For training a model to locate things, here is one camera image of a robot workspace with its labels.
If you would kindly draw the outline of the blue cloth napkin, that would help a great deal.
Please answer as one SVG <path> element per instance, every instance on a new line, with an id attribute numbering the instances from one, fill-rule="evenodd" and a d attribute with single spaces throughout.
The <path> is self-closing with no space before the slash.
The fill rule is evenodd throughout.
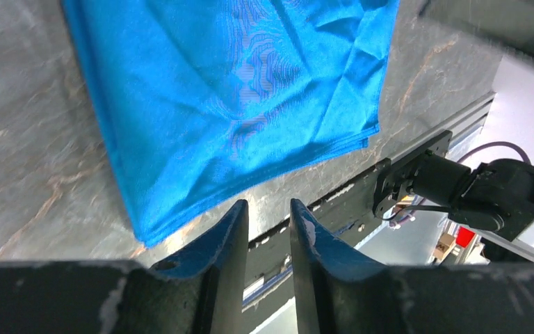
<path id="1" fill-rule="evenodd" d="M 397 1 L 63 1 L 133 233 L 367 147 Z"/>

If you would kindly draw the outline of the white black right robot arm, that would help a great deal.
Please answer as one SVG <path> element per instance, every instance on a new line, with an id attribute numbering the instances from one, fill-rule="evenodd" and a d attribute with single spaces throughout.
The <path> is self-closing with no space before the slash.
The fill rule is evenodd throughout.
<path id="1" fill-rule="evenodd" d="M 373 215 L 383 218 L 405 196 L 421 196 L 432 204 L 408 205 L 398 213 L 445 213 L 455 223 L 513 244 L 534 223 L 534 165 L 509 143 L 518 160 L 497 159 L 470 169 L 444 156 L 450 141 L 451 133 L 445 132 L 395 161 L 385 159 L 373 193 Z"/>

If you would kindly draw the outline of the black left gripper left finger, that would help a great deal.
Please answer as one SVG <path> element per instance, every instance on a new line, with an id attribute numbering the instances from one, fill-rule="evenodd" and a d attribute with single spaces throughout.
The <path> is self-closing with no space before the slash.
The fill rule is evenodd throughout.
<path id="1" fill-rule="evenodd" d="M 237 333 L 248 203 L 145 267 L 133 260 L 0 262 L 0 333 Z"/>

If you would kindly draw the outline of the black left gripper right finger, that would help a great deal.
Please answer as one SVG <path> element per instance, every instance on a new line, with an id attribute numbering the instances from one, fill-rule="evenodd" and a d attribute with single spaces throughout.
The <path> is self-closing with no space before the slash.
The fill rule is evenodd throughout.
<path id="1" fill-rule="evenodd" d="M 534 263 L 387 266 L 298 199 L 290 233 L 300 333 L 534 333 Z"/>

